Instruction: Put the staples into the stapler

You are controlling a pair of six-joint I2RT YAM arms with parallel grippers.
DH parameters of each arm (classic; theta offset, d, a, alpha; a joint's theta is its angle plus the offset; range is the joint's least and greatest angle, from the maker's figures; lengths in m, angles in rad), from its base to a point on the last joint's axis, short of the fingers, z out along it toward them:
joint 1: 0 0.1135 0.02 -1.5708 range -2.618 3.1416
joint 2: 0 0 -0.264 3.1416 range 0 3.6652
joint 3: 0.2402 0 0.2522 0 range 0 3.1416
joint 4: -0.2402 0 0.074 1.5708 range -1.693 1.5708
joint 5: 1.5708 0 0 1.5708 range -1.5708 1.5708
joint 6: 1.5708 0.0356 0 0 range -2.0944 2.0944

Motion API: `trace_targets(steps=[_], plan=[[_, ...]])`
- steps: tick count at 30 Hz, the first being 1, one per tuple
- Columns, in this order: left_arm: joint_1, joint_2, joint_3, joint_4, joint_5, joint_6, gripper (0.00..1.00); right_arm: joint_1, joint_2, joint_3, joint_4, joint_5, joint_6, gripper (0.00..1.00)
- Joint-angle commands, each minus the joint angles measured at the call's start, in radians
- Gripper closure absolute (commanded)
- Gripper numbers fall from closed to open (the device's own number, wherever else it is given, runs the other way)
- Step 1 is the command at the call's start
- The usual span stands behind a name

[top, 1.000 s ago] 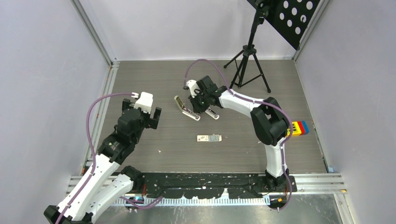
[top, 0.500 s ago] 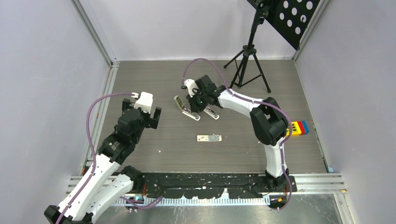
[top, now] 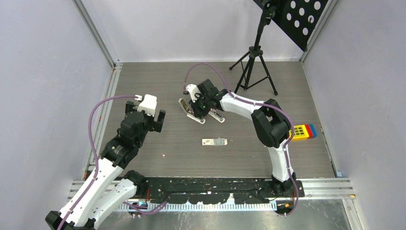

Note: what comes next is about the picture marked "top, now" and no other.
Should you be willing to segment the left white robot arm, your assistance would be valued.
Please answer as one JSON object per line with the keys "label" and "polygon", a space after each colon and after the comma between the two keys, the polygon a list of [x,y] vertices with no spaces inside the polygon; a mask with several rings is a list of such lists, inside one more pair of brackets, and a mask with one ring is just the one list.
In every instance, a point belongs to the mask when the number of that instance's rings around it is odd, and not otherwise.
{"label": "left white robot arm", "polygon": [[148,191],[145,176],[131,170],[109,192],[108,186],[138,154],[148,132],[160,132],[165,111],[155,119],[157,98],[137,97],[139,105],[128,101],[117,135],[105,145],[90,176],[71,200],[59,211],[50,211],[45,221],[52,230],[96,230],[128,199],[142,198]]}

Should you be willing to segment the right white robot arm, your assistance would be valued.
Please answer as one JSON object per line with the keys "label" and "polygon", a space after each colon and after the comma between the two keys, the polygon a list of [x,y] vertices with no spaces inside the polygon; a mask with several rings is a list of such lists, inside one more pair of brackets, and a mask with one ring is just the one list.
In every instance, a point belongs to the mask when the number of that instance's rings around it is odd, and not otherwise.
{"label": "right white robot arm", "polygon": [[227,89],[220,91],[209,79],[198,85],[187,85],[184,94],[191,97],[188,116],[201,123],[207,115],[220,123],[224,122],[225,118],[219,114],[220,111],[251,120],[259,141],[269,151],[275,194],[283,197],[292,191],[295,174],[288,149],[293,133],[292,123],[274,99],[255,101],[240,97]]}

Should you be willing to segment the white staple box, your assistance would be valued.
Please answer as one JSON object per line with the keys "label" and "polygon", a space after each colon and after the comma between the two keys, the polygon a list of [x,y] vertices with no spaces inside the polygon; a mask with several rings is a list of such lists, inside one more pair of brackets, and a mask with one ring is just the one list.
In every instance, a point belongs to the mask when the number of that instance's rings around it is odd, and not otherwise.
{"label": "white staple box", "polygon": [[227,145],[226,138],[203,138],[202,146],[225,146]]}

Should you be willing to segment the blue white stapler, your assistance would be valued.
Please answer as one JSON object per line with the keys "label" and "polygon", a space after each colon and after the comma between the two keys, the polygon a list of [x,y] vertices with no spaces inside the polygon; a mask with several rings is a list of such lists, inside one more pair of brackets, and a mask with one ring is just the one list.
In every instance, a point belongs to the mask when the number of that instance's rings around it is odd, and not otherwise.
{"label": "blue white stapler", "polygon": [[221,114],[219,114],[215,109],[211,109],[209,115],[220,123],[223,123],[225,121],[225,118]]}

